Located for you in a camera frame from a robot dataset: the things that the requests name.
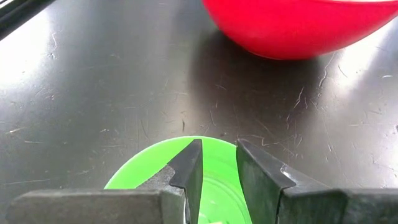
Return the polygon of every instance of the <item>metal tool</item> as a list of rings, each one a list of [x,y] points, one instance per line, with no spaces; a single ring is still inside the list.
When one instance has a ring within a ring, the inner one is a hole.
[[[202,158],[196,139],[137,189],[30,192],[15,199],[6,218],[9,224],[197,224]],[[398,190],[331,189],[243,139],[236,162],[253,224],[398,223]]]

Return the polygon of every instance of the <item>red bowl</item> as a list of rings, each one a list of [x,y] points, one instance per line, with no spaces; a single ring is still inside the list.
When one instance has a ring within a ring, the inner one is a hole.
[[[203,0],[210,16],[248,51],[304,59],[366,37],[398,14],[398,0]]]

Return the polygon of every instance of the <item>black countertop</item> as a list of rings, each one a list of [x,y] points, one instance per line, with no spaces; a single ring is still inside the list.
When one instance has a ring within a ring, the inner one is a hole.
[[[396,40],[397,19],[274,61],[228,40],[199,0],[56,0],[0,41],[0,211],[30,190],[102,188],[184,135],[246,138],[332,187],[397,187]]]

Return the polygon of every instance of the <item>green bowl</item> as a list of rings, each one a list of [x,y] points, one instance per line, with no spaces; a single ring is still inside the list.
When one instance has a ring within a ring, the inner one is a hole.
[[[128,160],[105,189],[134,189],[163,168],[192,140],[203,144],[199,224],[251,224],[239,183],[236,146],[215,138],[185,136],[154,144]]]

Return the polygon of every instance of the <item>scratch mark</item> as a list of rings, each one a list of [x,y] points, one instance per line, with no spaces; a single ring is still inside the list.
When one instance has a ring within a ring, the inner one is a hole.
[[[374,47],[377,48],[377,49],[380,49],[380,50],[382,50],[382,51],[389,52],[388,50],[386,50],[386,49],[384,49],[384,48],[382,48],[382,47],[379,47],[379,46],[374,46]]]
[[[207,133],[207,131],[209,130],[209,128],[210,128],[210,125],[207,126],[205,132],[203,133],[204,136],[206,135],[206,133]]]
[[[167,113],[166,112],[164,112],[164,111],[160,111],[166,118],[167,118]]]
[[[189,95],[188,93],[182,93],[182,92],[174,92],[174,94],[177,94],[177,95]]]
[[[7,132],[6,134],[16,133],[17,131],[20,131],[22,129],[25,129],[25,128],[17,128],[17,129],[14,129],[14,130],[11,130],[11,131]]]
[[[44,142],[39,142],[39,141],[24,141],[24,143],[42,144],[42,143],[44,143]]]
[[[78,70],[91,70],[94,68],[106,68],[106,67],[118,67],[122,65],[121,63],[113,63],[113,64],[106,64],[106,65],[94,65],[94,66],[87,66],[78,68]]]
[[[322,79],[320,80],[320,82],[319,82],[319,87],[322,87],[323,82],[324,82],[325,79],[328,77],[328,70],[327,70],[327,68],[329,67],[331,61],[334,59],[335,55],[336,55],[336,52],[333,53],[333,56],[331,56],[331,59],[329,60],[328,64],[325,66],[325,68],[324,68],[325,74],[324,74],[323,78],[322,78]]]
[[[100,159],[102,159],[104,156],[106,156],[106,155],[108,155],[109,154],[109,151],[106,151],[104,154],[102,154],[102,156],[101,157],[99,157]]]
[[[44,90],[44,88],[41,88],[41,89],[35,94],[35,97],[38,96],[43,90]]]
[[[325,109],[323,106],[321,106],[321,109],[322,109],[325,113],[327,113],[326,109]]]
[[[339,168],[341,169],[341,168],[342,168],[342,166],[341,166],[341,161],[340,161],[340,158],[337,156],[336,151],[333,150],[331,153],[332,153],[333,157],[336,159]]]
[[[303,141],[303,136],[300,136],[300,140],[298,141],[298,143],[297,143],[297,145],[296,145],[296,148],[298,148],[299,147],[299,145],[300,145],[300,143]]]
[[[74,175],[83,175],[83,174],[87,174],[89,171],[90,171],[90,170],[83,170],[83,171],[81,171],[81,172],[77,172],[77,173],[74,174]]]
[[[319,112],[318,106],[314,103],[314,101],[312,101],[311,99],[310,99],[310,101],[313,104],[313,106],[315,107],[315,109]]]
[[[375,159],[374,159],[374,155],[372,154],[372,162],[373,162],[373,164],[380,165],[380,164],[377,163],[377,162],[379,161],[380,158],[381,158],[381,156],[379,156],[379,157],[375,160]]]
[[[391,167],[389,167],[389,166],[386,166],[386,165],[383,165],[383,164],[378,164],[378,163],[375,163],[375,165],[377,165],[377,166],[381,166],[381,167],[384,167],[384,168],[386,168],[386,169],[389,169],[389,170],[391,170],[391,171],[393,171],[393,172],[398,172],[397,170],[395,170],[394,168],[391,168]]]
[[[174,103],[177,102],[178,94],[175,94]]]
[[[358,126],[367,126],[367,125],[392,125],[392,124],[384,124],[384,123],[374,123],[374,124],[369,124],[369,123],[364,123],[364,124],[350,124],[350,127],[358,127]]]
[[[122,145],[100,146],[101,148],[122,147]]]
[[[145,137],[146,137],[147,139],[149,139],[149,138],[148,138],[148,134],[147,134],[147,132],[145,131],[144,123],[142,122],[142,120],[141,120],[141,127],[142,127],[142,131],[144,132]]]
[[[286,148],[282,143],[279,143],[278,145],[282,146],[284,148],[284,151],[287,151],[287,153],[289,154],[289,158],[290,156],[294,156],[294,153]]]
[[[289,137],[289,138],[287,138],[287,139],[278,141],[278,142],[273,142],[273,143],[264,143],[264,138],[262,138],[262,139],[261,139],[261,145],[262,145],[262,146],[273,146],[273,145],[276,145],[276,144],[280,144],[280,143],[282,143],[282,142],[286,142],[286,141],[288,141],[288,140],[291,139],[291,138],[293,138],[293,136],[291,136],[291,137]]]
[[[205,126],[204,125],[199,125],[199,128],[194,132],[194,133],[192,133],[192,134],[190,134],[191,136],[194,136],[194,135],[196,135],[199,131],[201,131],[201,130],[203,130],[203,128],[205,128]]]
[[[223,90],[226,90],[226,88],[223,87],[222,85],[217,85],[217,84],[215,84],[215,86],[216,86],[217,88],[222,88]]]
[[[120,57],[117,54],[111,54],[111,57],[116,57],[117,59],[120,59]]]
[[[301,95],[303,94],[303,91],[304,91],[304,86],[303,86],[303,88],[301,88],[301,91],[300,91],[300,93],[298,94],[298,98],[297,98],[297,100],[296,100],[296,104],[295,104],[294,107],[293,107],[293,110],[294,110],[294,108],[296,108],[296,106],[301,102]]]
[[[213,114],[211,113],[211,109],[209,109],[209,112],[210,112],[211,122],[213,123],[213,126],[216,126],[216,123],[214,123]]]
[[[369,120],[368,112],[366,110],[363,110],[363,113],[365,114],[366,120]]]
[[[49,54],[47,54],[47,56],[51,57],[52,60],[57,59],[57,58],[55,57],[54,53],[49,53]]]
[[[121,156],[121,157],[124,157],[125,155],[124,155],[124,153],[123,153],[123,149],[119,149],[119,155]]]
[[[48,89],[46,92],[43,93],[43,95],[46,95],[47,93],[51,93],[53,91],[54,91],[54,89]]]
[[[294,121],[294,145],[296,145],[296,140],[297,140],[297,121]]]
[[[354,182],[352,179],[348,178],[344,171],[343,171],[343,176],[347,181],[351,182],[353,185],[357,185],[358,187],[363,188],[363,186],[360,183]]]
[[[55,96],[54,96],[54,95],[49,95],[49,96],[46,96],[46,97],[45,97],[45,99],[49,99],[49,98],[51,98],[51,100],[54,100],[54,99],[55,99]]]
[[[263,123],[261,123],[261,121],[259,121],[257,118],[255,118],[254,117],[254,119],[257,121],[257,123],[259,123],[265,130],[267,130],[267,132],[273,137],[273,138],[275,138],[275,135],[269,130],[269,128],[265,125],[265,124],[263,124]]]
[[[163,90],[166,89],[168,83],[169,83],[169,79],[167,79],[166,82],[164,83]]]
[[[241,137],[255,137],[255,138],[260,138],[260,139],[264,139],[264,137],[255,135],[255,134],[244,134]]]
[[[355,146],[354,142],[351,142],[351,144],[353,145],[353,148],[357,151],[358,148]]]
[[[378,112],[378,111],[374,111],[374,110],[369,110],[369,112],[375,113],[375,114],[379,114],[379,115],[383,115],[382,113],[380,113],[380,112]]]
[[[341,74],[343,74],[346,78],[348,78],[348,76],[342,71],[342,69],[340,68],[340,65],[337,66],[338,69],[340,70]]]
[[[288,130],[289,130],[289,118],[290,118],[290,114],[288,114],[286,117],[286,127]]]
[[[26,183],[34,183],[34,182],[45,182],[45,181],[50,181],[51,179],[42,179],[42,180],[26,180],[26,181],[19,181],[19,182],[11,182],[11,183],[5,183],[3,185],[14,185],[14,184],[26,184]]]
[[[322,117],[322,121],[323,121],[323,126],[325,127],[326,136],[328,138],[328,148],[329,148],[329,151],[332,152],[333,145],[331,144],[331,141],[330,141],[330,135],[329,135],[328,127],[326,126],[326,121],[325,121],[324,117]]]
[[[307,97],[304,97],[305,109],[308,109]]]
[[[57,41],[55,40],[55,34],[57,33],[54,32],[53,34],[51,34],[52,40],[54,41],[54,48],[52,49],[52,51],[54,51],[58,47]]]

